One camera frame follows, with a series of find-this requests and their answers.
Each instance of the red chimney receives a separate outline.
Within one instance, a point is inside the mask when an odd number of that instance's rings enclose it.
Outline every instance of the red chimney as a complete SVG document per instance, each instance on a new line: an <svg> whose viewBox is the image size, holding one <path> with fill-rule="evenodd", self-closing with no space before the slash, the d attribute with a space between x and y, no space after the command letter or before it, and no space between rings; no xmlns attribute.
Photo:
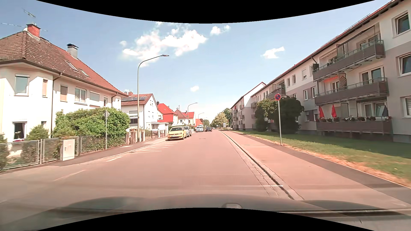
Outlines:
<svg viewBox="0 0 411 231"><path fill-rule="evenodd" d="M40 37L40 28L33 23L27 24L27 31L34 36Z"/></svg>

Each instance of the chimney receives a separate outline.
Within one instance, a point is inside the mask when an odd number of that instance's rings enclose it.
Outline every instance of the chimney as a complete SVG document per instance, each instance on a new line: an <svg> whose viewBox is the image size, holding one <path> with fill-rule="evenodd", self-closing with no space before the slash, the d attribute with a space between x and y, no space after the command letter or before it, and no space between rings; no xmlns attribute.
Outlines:
<svg viewBox="0 0 411 231"><path fill-rule="evenodd" d="M40 37L40 28L33 23L27 24L27 31L36 37Z"/></svg>
<svg viewBox="0 0 411 231"><path fill-rule="evenodd" d="M71 43L67 44L67 52L75 58L77 58L77 49L78 47L76 45Z"/></svg>

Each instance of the parked car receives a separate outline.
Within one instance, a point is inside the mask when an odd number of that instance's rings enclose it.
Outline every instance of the parked car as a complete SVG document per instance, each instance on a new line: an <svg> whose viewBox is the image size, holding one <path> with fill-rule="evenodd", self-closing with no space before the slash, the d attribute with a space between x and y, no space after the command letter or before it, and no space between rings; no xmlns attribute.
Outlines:
<svg viewBox="0 0 411 231"><path fill-rule="evenodd" d="M199 126L196 127L196 132L203 132L203 131L204 131L204 129L203 129L202 125L199 125Z"/></svg>
<svg viewBox="0 0 411 231"><path fill-rule="evenodd" d="M188 127L188 126L184 126L184 129L185 129L185 132L187 133L187 137L190 137L192 135L191 134L191 128Z"/></svg>
<svg viewBox="0 0 411 231"><path fill-rule="evenodd" d="M187 138L186 130L183 126L172 127L167 136L167 140L185 139Z"/></svg>

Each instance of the red umbrella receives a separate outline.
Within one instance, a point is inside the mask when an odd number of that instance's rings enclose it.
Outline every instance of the red umbrella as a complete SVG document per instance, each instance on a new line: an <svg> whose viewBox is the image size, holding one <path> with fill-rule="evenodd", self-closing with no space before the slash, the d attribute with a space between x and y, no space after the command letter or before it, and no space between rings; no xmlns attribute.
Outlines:
<svg viewBox="0 0 411 231"><path fill-rule="evenodd" d="M331 116L332 116L333 118L337 117L337 112L335 111L334 105L332 105Z"/></svg>
<svg viewBox="0 0 411 231"><path fill-rule="evenodd" d="M324 112L323 112L323 109L321 108L321 106L318 106L318 110L320 111L320 119L324 118Z"/></svg>

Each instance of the sidewalk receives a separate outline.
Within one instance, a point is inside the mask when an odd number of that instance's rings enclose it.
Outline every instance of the sidewalk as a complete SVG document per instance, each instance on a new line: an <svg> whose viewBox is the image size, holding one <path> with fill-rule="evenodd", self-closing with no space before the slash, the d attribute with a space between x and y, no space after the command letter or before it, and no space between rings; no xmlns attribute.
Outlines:
<svg viewBox="0 0 411 231"><path fill-rule="evenodd" d="M246 134L222 132L304 200L347 201L387 209L411 208L411 189L407 187Z"/></svg>

